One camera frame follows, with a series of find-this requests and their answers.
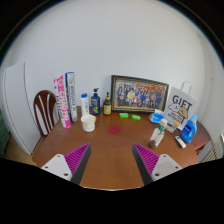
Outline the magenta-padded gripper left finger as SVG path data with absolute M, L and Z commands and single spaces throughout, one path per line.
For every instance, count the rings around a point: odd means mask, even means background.
M 87 143 L 66 155 L 56 154 L 42 169 L 79 185 L 91 155 L 91 144 Z

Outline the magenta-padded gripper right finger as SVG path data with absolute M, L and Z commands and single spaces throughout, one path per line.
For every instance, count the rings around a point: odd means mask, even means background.
M 145 185 L 182 169 L 169 155 L 158 155 L 136 143 L 132 146 L 132 154 Z

